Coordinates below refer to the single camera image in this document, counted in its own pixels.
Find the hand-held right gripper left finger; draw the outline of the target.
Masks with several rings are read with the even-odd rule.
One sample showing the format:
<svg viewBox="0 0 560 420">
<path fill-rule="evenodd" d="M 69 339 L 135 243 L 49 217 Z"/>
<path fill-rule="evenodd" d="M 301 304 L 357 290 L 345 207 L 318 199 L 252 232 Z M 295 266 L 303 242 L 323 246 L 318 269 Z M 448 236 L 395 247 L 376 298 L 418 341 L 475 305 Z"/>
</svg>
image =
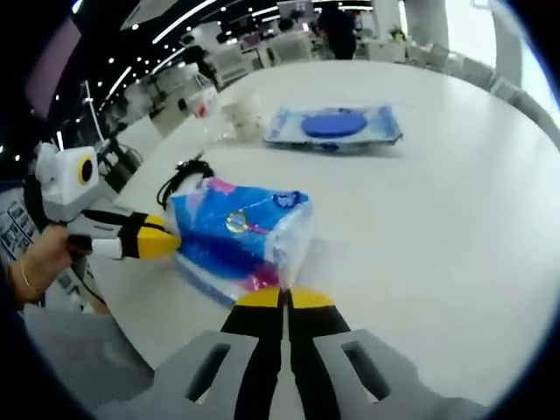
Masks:
<svg viewBox="0 0 560 420">
<path fill-rule="evenodd" d="M 156 419 L 266 419 L 281 366 L 283 292 L 239 299 L 219 331 L 192 339 L 155 372 Z"/>
</svg>

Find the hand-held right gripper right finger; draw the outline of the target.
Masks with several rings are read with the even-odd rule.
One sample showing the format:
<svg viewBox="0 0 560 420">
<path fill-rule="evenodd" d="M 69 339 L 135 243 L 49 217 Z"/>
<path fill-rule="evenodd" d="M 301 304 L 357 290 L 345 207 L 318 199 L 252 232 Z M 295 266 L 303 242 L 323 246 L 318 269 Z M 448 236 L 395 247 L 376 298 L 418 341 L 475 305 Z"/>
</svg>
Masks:
<svg viewBox="0 0 560 420">
<path fill-rule="evenodd" d="M 435 419 L 442 398 L 414 364 L 365 329 L 351 329 L 326 295 L 288 293 L 290 365 L 308 419 Z"/>
</svg>

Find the person's left hand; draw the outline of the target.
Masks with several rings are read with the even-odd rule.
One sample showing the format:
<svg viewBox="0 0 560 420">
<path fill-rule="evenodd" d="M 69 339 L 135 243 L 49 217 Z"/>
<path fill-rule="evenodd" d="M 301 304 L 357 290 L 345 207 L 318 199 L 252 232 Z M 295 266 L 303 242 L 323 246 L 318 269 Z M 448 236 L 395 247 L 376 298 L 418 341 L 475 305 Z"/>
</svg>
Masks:
<svg viewBox="0 0 560 420">
<path fill-rule="evenodd" d="M 24 270 L 29 284 L 42 294 L 71 263 L 65 227 L 51 225 L 27 249 Z"/>
</svg>

